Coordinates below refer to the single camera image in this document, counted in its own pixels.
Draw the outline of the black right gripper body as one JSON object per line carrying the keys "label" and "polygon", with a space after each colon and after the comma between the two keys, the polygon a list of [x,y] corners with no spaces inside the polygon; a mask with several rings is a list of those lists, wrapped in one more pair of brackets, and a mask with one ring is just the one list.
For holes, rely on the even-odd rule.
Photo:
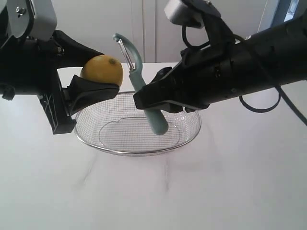
{"label": "black right gripper body", "polygon": [[210,104],[247,94],[247,50],[242,43],[212,55],[212,49],[186,51],[167,74],[167,110],[207,109]]}

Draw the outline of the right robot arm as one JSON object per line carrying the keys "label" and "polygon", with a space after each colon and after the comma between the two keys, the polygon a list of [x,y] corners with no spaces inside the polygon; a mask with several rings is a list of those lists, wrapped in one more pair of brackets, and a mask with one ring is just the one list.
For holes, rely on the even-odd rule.
{"label": "right robot arm", "polygon": [[185,50],[173,68],[134,94],[138,109],[194,112],[210,104],[273,87],[247,51],[251,47],[279,85],[307,77],[307,25],[300,18],[254,34],[224,54],[213,48]]}

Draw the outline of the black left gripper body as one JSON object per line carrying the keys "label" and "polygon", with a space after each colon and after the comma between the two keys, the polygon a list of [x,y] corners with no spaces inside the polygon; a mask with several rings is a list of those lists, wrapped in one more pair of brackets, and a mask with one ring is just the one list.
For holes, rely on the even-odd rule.
{"label": "black left gripper body", "polygon": [[67,111],[55,60],[63,55],[62,38],[56,30],[42,42],[27,38],[22,44],[10,38],[0,49],[0,95],[11,101],[17,95],[36,95],[50,123],[52,133],[71,133],[76,126]]}

